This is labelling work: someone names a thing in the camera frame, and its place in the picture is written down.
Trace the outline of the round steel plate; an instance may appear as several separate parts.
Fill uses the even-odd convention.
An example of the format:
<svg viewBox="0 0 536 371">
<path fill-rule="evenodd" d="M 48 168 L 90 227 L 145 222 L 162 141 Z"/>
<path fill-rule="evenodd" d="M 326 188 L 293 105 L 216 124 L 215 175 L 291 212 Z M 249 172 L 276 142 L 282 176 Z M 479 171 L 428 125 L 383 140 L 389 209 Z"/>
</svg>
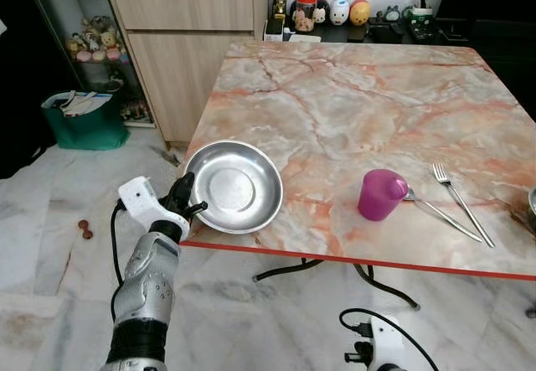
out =
<svg viewBox="0 0 536 371">
<path fill-rule="evenodd" d="M 282 207 L 278 167 L 248 142 L 210 142 L 191 154 L 184 171 L 194 176 L 190 202 L 207 204 L 196 218 L 219 232 L 258 232 Z"/>
</svg>

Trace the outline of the green bag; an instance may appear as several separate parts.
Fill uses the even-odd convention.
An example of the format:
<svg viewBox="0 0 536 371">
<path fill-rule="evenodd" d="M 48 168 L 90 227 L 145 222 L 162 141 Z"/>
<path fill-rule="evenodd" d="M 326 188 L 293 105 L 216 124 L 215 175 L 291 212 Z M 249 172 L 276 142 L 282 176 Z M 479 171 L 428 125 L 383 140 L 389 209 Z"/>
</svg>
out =
<svg viewBox="0 0 536 371">
<path fill-rule="evenodd" d="M 130 132 L 111 93 L 56 93 L 43 100 L 41 110 L 60 148 L 103 152 L 129 140 Z"/>
</svg>

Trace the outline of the light wooden cabinet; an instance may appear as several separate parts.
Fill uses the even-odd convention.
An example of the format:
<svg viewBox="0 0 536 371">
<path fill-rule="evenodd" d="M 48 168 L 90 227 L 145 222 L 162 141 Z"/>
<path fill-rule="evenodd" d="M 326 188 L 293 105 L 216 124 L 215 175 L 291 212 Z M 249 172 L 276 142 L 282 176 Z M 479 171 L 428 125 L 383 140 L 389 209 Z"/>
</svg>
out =
<svg viewBox="0 0 536 371">
<path fill-rule="evenodd" d="M 261 39 L 271 0 L 110 0 L 163 140 L 192 140 L 231 43 Z"/>
</svg>

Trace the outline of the glass shelf with plush toys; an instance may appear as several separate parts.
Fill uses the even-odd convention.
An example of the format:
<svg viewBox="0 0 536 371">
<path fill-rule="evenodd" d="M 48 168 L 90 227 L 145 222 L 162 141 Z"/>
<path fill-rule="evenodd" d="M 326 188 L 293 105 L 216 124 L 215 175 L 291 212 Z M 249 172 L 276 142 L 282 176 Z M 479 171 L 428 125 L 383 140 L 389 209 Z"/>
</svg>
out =
<svg viewBox="0 0 536 371">
<path fill-rule="evenodd" d="M 81 90 L 111 93 L 124 125 L 154 127 L 110 0 L 34 0 Z"/>
</svg>

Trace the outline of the pink plastic cup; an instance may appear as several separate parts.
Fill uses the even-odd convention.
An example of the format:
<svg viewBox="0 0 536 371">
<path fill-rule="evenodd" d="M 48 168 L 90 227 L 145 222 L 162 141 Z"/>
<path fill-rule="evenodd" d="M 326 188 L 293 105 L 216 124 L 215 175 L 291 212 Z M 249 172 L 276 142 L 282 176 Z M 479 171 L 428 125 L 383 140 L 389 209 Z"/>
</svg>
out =
<svg viewBox="0 0 536 371">
<path fill-rule="evenodd" d="M 390 169 L 371 169 L 361 180 L 357 210 L 367 220 L 383 221 L 402 202 L 409 184 Z"/>
</svg>

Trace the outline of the marble pattern table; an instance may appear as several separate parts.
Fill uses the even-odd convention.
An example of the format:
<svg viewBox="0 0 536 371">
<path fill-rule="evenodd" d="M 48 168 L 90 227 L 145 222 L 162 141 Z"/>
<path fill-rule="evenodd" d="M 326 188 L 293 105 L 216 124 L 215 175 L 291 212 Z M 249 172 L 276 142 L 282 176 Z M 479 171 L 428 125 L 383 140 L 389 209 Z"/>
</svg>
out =
<svg viewBox="0 0 536 371">
<path fill-rule="evenodd" d="M 260 149 L 282 180 L 264 229 L 200 222 L 188 247 L 536 281 L 528 224 L 536 125 L 467 47 L 246 41 L 227 50 L 190 153 L 233 140 Z M 365 173 L 398 173 L 461 223 L 434 165 L 490 234 L 471 240 L 414 203 L 383 221 L 358 212 Z"/>
</svg>

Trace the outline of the jar with red lid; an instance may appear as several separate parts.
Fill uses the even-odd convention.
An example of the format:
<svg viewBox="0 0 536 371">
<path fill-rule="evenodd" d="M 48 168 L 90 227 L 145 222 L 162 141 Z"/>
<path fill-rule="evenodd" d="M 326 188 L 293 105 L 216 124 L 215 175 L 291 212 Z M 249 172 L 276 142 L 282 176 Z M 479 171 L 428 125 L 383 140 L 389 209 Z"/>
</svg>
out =
<svg viewBox="0 0 536 371">
<path fill-rule="evenodd" d="M 295 0 L 292 22 L 296 33 L 310 33 L 317 25 L 318 0 Z"/>
</svg>

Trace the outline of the steel fork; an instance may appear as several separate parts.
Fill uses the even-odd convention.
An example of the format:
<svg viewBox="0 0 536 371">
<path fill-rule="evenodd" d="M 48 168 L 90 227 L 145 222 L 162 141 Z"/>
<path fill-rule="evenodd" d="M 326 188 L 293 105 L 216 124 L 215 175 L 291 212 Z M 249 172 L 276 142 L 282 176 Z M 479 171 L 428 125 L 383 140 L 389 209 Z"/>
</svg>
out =
<svg viewBox="0 0 536 371">
<path fill-rule="evenodd" d="M 459 194 L 458 190 L 453 187 L 451 177 L 449 177 L 448 173 L 446 172 L 444 165 L 436 162 L 432 163 L 431 167 L 433 175 L 437 182 L 441 186 L 447 188 L 447 191 L 451 195 L 451 197 L 455 199 L 457 203 L 459 203 L 459 205 L 464 211 L 466 211 L 467 217 L 471 220 L 472 224 L 474 224 L 477 229 L 477 232 L 480 234 L 483 241 L 485 241 L 490 248 L 494 249 L 495 247 L 497 247 L 497 245 L 494 244 L 494 240 L 491 238 L 490 234 L 488 234 L 483 228 L 482 222 L 478 220 L 478 217 L 476 217 L 474 211 L 472 211 L 470 206 L 467 205 L 466 200 L 464 200 L 464 198 Z"/>
</svg>

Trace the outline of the white egg figure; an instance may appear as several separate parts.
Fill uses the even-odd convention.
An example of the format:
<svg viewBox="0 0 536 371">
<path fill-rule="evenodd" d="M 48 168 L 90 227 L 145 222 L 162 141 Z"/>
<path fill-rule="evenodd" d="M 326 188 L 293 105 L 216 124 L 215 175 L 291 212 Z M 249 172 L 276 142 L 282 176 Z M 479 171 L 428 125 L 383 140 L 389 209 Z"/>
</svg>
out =
<svg viewBox="0 0 536 371">
<path fill-rule="evenodd" d="M 333 0 L 329 4 L 329 20 L 333 26 L 345 25 L 348 22 L 351 3 L 348 0 Z"/>
</svg>

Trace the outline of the steel spoon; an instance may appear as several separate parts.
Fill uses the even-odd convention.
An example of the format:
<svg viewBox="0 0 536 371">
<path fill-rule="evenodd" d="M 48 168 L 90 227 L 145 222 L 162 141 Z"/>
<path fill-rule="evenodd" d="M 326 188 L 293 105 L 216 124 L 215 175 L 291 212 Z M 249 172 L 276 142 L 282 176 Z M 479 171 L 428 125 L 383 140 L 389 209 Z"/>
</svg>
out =
<svg viewBox="0 0 536 371">
<path fill-rule="evenodd" d="M 406 202 L 414 202 L 424 205 L 425 207 L 429 208 L 432 213 L 437 215 L 437 217 L 439 217 L 441 220 L 447 222 L 452 227 L 455 227 L 455 229 L 458 229 L 459 232 L 466 234 L 466 236 L 472 238 L 472 240 L 482 242 L 482 244 L 483 242 L 485 242 L 485 240 L 483 240 L 482 237 L 479 237 L 478 234 L 472 233 L 469 229 L 460 225 L 460 223 L 456 221 L 455 218 L 452 218 L 451 215 L 444 213 L 443 210 L 440 210 L 440 208 L 437 208 L 436 206 L 426 202 L 424 199 L 418 198 L 413 188 L 409 188 L 409 190 L 407 190 L 403 199 L 406 200 Z"/>
</svg>

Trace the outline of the yellow orange egg figure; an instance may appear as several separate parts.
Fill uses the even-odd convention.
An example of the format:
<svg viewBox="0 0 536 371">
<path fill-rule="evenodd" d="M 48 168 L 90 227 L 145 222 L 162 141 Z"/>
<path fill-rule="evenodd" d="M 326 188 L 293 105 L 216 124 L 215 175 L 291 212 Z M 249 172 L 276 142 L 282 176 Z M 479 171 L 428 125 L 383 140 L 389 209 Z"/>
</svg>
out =
<svg viewBox="0 0 536 371">
<path fill-rule="evenodd" d="M 370 15 L 371 3 L 368 0 L 352 0 L 348 20 L 353 26 L 364 26 Z"/>
</svg>

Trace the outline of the green pen holder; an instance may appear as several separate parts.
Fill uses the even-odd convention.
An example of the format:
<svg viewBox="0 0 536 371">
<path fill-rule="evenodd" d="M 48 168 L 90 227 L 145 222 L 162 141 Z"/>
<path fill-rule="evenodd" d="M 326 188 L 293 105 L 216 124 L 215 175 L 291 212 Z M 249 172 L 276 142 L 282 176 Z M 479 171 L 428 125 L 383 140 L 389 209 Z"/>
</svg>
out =
<svg viewBox="0 0 536 371">
<path fill-rule="evenodd" d="M 434 11 L 426 0 L 418 0 L 417 3 L 407 8 L 407 28 L 410 34 L 421 43 L 429 43 L 436 37 L 434 28 Z"/>
</svg>

